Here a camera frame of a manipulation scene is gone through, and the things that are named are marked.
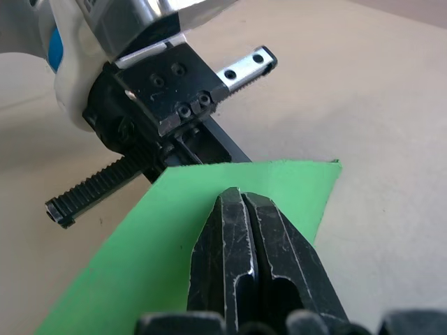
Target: silver metal plate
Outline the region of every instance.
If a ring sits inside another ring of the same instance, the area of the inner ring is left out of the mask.
[[[240,61],[219,71],[217,75],[230,91],[234,92],[262,75],[267,67],[273,63],[272,56],[261,47]]]

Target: screw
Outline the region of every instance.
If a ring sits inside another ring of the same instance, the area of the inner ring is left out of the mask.
[[[227,70],[227,71],[225,71],[225,77],[229,80],[234,80],[234,79],[236,79],[237,75],[236,75],[235,71]]]
[[[188,119],[191,116],[191,109],[187,105],[182,104],[177,107],[177,113],[182,119]]]
[[[165,81],[163,78],[156,74],[151,75],[151,82],[155,87],[165,86]]]
[[[211,98],[205,93],[200,93],[198,96],[198,102],[202,107],[208,107],[211,105]]]
[[[129,99],[131,99],[132,101],[137,100],[136,95],[135,95],[132,91],[126,90],[126,91],[124,91],[124,93],[125,93],[125,94],[127,95],[127,97],[128,97]]]
[[[253,60],[258,64],[262,64],[264,62],[264,58],[260,54],[255,54],[253,56]]]
[[[180,63],[174,63],[170,69],[175,75],[178,75],[179,77],[186,74],[186,67]]]

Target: blue tool accent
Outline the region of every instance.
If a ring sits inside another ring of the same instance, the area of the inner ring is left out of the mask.
[[[59,30],[57,30],[56,28],[51,35],[50,46],[48,48],[48,63],[54,72],[57,72],[63,56],[64,46],[62,45],[62,39],[59,35]]]

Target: beige table surface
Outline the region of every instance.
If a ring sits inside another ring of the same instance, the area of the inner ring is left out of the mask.
[[[242,0],[189,34],[216,70],[262,44],[278,56],[217,119],[255,161],[343,162],[316,248],[370,329],[393,308],[447,308],[442,27],[435,0]],[[31,334],[149,186],[135,180],[67,231],[47,218],[46,200],[116,159],[58,110],[53,79],[40,59],[0,55],[0,334]]]

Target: green cardboard sheet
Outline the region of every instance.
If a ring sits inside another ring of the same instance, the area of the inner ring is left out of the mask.
[[[38,335],[132,335],[146,312],[185,311],[194,244],[217,196],[237,186],[271,198],[313,242],[339,163],[277,161],[173,167],[81,271]]]

